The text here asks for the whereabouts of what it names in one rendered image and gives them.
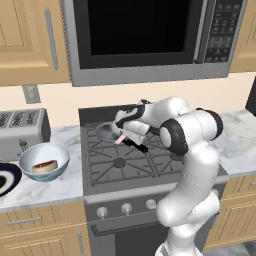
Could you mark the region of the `dark blue rimmed plate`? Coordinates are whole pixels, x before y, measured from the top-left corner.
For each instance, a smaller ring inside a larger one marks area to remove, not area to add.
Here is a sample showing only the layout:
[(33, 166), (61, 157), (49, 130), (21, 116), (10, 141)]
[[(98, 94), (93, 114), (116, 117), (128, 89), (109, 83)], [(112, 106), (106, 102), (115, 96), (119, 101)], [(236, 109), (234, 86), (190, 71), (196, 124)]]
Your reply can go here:
[(10, 163), (0, 163), (0, 197), (13, 190), (22, 177), (21, 169)]

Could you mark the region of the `silver toaster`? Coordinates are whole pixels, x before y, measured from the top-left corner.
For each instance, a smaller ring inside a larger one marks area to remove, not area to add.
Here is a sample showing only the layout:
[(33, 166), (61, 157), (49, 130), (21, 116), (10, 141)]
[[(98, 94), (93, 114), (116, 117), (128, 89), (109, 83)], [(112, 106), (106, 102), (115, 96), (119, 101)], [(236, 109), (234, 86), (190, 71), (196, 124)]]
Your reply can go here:
[(51, 128), (47, 110), (0, 111), (0, 161), (17, 161), (28, 148), (49, 142)]

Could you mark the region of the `dark tall appliance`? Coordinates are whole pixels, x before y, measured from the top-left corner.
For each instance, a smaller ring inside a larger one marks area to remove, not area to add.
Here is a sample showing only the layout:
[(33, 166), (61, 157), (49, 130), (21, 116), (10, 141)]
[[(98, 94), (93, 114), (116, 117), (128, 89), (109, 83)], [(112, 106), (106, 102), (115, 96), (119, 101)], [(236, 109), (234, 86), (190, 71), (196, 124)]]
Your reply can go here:
[(256, 117), (256, 77), (254, 78), (245, 109)]

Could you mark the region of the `silver microwave oven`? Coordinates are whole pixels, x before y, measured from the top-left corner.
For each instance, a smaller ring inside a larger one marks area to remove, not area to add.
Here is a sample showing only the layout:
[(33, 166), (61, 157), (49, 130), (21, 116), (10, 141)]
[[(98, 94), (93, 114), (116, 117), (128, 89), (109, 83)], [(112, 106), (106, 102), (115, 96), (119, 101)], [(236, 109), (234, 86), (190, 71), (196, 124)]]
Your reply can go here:
[(62, 0), (72, 85), (226, 77), (248, 0)]

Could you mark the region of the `tan drawer front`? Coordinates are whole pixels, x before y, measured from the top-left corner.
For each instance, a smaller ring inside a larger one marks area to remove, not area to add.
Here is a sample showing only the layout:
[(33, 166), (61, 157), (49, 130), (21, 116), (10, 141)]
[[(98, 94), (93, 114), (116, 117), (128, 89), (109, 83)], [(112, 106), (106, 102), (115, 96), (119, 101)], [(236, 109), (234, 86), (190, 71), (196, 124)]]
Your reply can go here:
[[(42, 215), (43, 219), (37, 222), (8, 226), (9, 220), (33, 218)], [(55, 204), (24, 210), (12, 210), (0, 213), (0, 236), (27, 230), (40, 230), (43, 228), (74, 225), (86, 222), (83, 201)]]
[(251, 186), (250, 182), (256, 182), (256, 174), (229, 179), (225, 186), (222, 199), (256, 194), (256, 186)]

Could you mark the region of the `tan wall cupboard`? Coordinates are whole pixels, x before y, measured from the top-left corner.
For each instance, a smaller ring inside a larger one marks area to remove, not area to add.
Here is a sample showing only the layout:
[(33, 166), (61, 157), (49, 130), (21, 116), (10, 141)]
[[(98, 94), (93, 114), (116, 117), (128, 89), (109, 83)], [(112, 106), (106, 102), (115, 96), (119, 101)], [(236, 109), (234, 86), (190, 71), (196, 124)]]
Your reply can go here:
[(256, 72), (256, 0), (248, 0), (230, 72)]

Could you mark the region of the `light blue bowl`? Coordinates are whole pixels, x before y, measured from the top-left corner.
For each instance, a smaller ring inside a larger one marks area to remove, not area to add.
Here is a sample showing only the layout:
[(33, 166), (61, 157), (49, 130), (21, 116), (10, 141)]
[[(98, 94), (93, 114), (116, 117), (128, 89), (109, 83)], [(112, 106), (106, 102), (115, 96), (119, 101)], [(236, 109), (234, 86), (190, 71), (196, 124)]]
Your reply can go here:
[[(35, 165), (54, 160), (57, 167), (43, 173), (34, 173)], [(60, 143), (40, 143), (27, 149), (19, 158), (19, 167), (32, 180), (48, 182), (58, 178), (67, 168), (70, 160), (68, 148)]]

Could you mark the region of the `pink raw steak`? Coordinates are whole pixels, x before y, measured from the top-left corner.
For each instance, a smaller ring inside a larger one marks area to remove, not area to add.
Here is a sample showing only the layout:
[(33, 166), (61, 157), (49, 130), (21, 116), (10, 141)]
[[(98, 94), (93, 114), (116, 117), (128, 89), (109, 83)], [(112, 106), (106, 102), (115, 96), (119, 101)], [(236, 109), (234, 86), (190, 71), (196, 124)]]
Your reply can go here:
[(122, 134), (120, 137), (115, 141), (115, 144), (119, 145), (121, 142), (123, 142), (127, 138), (127, 135)]
[(32, 172), (36, 174), (47, 173), (55, 170), (58, 167), (56, 160), (50, 160), (47, 162), (42, 162), (32, 167)]

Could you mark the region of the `tan base cupboard door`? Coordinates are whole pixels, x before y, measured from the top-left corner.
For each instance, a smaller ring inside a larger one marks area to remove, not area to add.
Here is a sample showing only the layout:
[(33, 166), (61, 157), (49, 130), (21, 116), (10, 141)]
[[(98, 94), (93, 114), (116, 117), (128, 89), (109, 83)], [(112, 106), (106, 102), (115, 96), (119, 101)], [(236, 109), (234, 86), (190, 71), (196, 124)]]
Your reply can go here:
[(84, 256), (91, 256), (85, 224), (5, 236), (0, 238), (0, 256), (81, 256), (78, 230), (82, 233)]
[(224, 199), (204, 249), (256, 240), (256, 195)]

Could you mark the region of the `grey stove with hob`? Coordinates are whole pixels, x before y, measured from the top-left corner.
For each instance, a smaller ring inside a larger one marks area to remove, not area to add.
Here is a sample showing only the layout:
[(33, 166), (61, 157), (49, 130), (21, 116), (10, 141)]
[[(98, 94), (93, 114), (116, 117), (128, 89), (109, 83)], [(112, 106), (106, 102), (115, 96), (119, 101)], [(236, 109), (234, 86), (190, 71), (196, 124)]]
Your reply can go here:
[[(146, 201), (154, 199), (157, 208), (158, 202), (175, 188), (182, 178), (184, 158), (164, 147), (157, 128), (151, 127), (140, 145), (128, 137), (117, 145), (96, 136), (100, 124), (114, 122), (118, 111), (133, 106), (88, 108), (79, 112), (83, 193), (92, 256), (155, 256), (168, 235), (169, 229), (159, 222), (156, 209), (146, 207)], [(219, 165), (212, 187), (219, 202), (223, 188), (217, 179), (221, 174)], [(132, 205), (129, 215), (121, 211), (124, 203)], [(100, 207), (108, 210), (104, 219), (97, 216)], [(196, 233), (194, 244), (201, 253), (215, 215)], [(90, 223), (118, 218), (156, 219), (159, 225), (99, 237), (90, 229)]]

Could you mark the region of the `grey wall outlet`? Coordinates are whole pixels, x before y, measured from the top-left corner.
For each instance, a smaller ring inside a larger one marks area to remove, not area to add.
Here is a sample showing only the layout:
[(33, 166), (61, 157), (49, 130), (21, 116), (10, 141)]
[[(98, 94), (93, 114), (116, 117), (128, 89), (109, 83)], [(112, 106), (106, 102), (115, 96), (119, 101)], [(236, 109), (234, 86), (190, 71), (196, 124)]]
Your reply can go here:
[(37, 104), (41, 102), (37, 85), (23, 85), (22, 89), (27, 104)]

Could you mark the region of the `grey frying pan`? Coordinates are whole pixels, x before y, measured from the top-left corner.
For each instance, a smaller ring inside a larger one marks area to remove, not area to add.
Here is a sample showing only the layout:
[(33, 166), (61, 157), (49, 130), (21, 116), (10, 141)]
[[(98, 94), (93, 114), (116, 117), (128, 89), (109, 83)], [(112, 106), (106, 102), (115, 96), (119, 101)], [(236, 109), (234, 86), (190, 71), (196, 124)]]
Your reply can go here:
[(106, 122), (96, 128), (96, 136), (104, 142), (115, 142), (121, 136), (121, 130), (114, 122)]

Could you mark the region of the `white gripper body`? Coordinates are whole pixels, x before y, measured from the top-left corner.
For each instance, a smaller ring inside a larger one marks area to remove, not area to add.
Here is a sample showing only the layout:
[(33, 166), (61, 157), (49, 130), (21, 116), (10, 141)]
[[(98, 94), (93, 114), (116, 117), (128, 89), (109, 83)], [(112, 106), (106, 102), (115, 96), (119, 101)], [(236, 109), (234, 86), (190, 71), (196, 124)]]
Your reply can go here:
[(123, 133), (126, 135), (144, 136), (148, 132), (149, 128), (150, 126), (148, 124), (132, 120), (124, 123)]

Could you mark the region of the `tan wall cupboard door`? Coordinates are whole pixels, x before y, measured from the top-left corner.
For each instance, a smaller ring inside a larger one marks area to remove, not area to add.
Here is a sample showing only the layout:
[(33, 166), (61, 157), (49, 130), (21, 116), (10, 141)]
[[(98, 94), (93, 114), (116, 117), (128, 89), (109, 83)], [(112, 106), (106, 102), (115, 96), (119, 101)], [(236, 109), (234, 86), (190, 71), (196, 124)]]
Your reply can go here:
[[(44, 8), (58, 57), (53, 67)], [(0, 0), (0, 86), (70, 81), (62, 0)]]

